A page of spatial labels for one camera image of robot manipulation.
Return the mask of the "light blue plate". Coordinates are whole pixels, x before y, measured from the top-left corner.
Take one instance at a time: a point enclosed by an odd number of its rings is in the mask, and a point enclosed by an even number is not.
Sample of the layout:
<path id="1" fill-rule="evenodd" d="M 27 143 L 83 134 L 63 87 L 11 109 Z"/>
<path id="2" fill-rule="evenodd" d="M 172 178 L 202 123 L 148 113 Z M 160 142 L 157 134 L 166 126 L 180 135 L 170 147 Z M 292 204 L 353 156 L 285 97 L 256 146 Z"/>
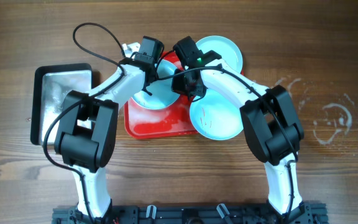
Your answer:
<path id="1" fill-rule="evenodd" d="M 212 140 L 234 138 L 244 129 L 239 109 L 210 89 L 203 98 L 197 96 L 191 103 L 190 120 L 197 132 Z"/>
<path id="2" fill-rule="evenodd" d="M 173 75 L 177 67 L 168 60 L 162 60 L 158 66 L 158 76 L 164 78 Z M 151 83 L 147 88 L 147 91 L 151 92 L 148 95 L 144 91 L 136 93 L 132 99 L 141 107 L 149 110 L 162 110 L 169 107 L 180 95 L 172 92 L 172 81 L 161 80 Z"/>
<path id="3" fill-rule="evenodd" d="M 232 69 L 244 75 L 241 51 L 232 40 L 220 35 L 211 35 L 197 41 L 196 46 L 204 54 L 211 50 L 216 52 Z"/>

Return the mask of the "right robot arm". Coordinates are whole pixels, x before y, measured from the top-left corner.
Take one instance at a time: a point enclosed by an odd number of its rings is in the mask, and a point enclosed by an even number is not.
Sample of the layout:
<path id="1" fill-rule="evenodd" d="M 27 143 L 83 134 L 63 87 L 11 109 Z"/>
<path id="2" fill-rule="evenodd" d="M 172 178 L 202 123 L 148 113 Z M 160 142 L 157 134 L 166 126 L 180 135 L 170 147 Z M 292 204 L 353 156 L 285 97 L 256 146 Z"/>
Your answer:
<path id="1" fill-rule="evenodd" d="M 291 97 L 280 85 L 269 88 L 233 70 L 215 51 L 203 52 L 191 37 L 179 40 L 173 51 L 183 70 L 172 78 L 172 90 L 203 99 L 208 90 L 220 93 L 241 115 L 247 145 L 264 163 L 268 202 L 282 216 L 300 206 L 296 163 L 304 130 Z"/>

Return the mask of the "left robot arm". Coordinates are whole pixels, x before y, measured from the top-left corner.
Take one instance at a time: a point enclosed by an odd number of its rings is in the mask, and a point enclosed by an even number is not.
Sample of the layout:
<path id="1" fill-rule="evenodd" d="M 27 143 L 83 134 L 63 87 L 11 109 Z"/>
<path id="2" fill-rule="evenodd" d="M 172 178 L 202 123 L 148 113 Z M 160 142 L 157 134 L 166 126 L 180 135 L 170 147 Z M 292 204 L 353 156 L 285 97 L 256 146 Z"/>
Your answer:
<path id="1" fill-rule="evenodd" d="M 116 63 L 116 71 L 97 87 L 71 91 L 63 111 L 52 122 L 57 128 L 55 152 L 59 166 L 75 175 L 79 196 L 75 218 L 82 223 L 111 221 L 111 197 L 105 167 L 114 151 L 119 109 L 156 80 L 161 41 L 145 36 L 140 49 Z"/>

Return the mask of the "red plastic tray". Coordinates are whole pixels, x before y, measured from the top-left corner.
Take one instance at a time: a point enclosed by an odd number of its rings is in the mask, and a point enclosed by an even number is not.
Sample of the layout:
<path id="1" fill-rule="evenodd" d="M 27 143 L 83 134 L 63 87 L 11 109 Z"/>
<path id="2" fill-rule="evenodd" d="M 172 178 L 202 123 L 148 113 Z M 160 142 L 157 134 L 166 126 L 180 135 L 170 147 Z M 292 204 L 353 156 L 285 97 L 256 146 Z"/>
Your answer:
<path id="1" fill-rule="evenodd" d="M 124 124 L 133 138 L 148 139 L 197 134 L 190 120 L 189 100 L 180 95 L 172 105 L 162 110 L 149 110 L 139 106 L 132 98 L 124 106 Z"/>

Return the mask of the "black foil-lined tray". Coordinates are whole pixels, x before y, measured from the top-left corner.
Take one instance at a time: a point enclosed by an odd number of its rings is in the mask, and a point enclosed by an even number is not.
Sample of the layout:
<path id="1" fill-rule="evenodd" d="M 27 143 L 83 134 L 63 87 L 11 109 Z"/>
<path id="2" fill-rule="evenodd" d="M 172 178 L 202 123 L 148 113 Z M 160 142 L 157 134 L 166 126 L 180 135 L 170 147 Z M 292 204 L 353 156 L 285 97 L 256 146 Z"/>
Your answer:
<path id="1" fill-rule="evenodd" d="M 86 92 L 94 87 L 91 65 L 73 63 L 39 67 L 35 71 L 30 141 L 43 144 L 47 129 L 63 111 L 63 101 L 72 91 Z"/>

